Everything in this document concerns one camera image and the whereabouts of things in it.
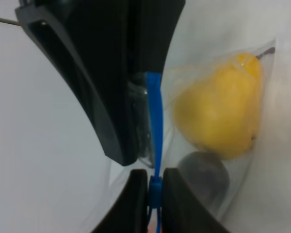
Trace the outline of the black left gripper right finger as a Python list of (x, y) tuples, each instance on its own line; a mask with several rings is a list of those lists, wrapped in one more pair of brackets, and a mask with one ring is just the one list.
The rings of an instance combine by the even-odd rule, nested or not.
[(195, 198), (180, 172), (167, 168), (162, 183), (164, 233), (229, 233)]

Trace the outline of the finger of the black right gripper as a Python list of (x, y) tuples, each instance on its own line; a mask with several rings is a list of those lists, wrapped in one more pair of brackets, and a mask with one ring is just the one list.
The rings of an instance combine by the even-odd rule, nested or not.
[(128, 166), (140, 151), (128, 69), (128, 0), (22, 0), (16, 17), (81, 104), (103, 151)]
[(162, 73), (184, 0), (128, 1), (128, 73)]

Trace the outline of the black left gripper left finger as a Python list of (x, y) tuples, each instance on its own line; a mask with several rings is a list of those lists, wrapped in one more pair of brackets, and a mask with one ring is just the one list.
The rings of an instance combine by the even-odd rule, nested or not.
[(118, 199), (94, 233), (147, 232), (147, 172), (134, 169)]

